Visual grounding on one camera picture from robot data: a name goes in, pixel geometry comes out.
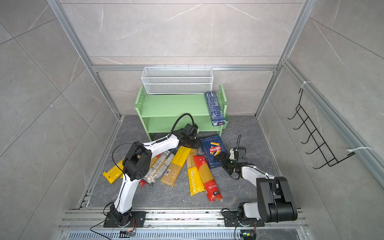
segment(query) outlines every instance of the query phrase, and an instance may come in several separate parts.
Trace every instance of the barilla box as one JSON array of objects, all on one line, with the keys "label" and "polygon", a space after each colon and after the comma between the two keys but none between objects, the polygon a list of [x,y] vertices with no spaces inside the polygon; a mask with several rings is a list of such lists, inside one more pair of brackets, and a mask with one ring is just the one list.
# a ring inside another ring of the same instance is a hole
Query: barilla box
[{"label": "barilla box", "polygon": [[222,166],[222,164],[215,159],[215,156],[218,155],[221,151],[228,154],[228,151],[225,148],[223,141],[221,140],[219,135],[202,138],[201,148],[203,150],[203,155],[207,160],[209,168]]},{"label": "barilla box", "polygon": [[223,112],[221,111],[220,105],[217,100],[215,92],[206,92],[204,93],[205,99],[207,101],[209,115],[211,117],[213,126],[220,126],[225,124],[225,118]]}]

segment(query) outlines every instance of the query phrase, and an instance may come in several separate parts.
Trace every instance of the barilla logo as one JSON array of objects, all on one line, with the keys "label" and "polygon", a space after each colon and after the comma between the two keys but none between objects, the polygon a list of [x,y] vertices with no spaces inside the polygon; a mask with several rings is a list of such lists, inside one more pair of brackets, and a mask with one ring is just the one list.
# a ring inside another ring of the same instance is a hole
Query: barilla logo
[{"label": "barilla logo", "polygon": [[212,147],[212,148],[209,149],[210,152],[215,152],[217,150],[221,150],[221,147],[217,146],[217,147]]}]

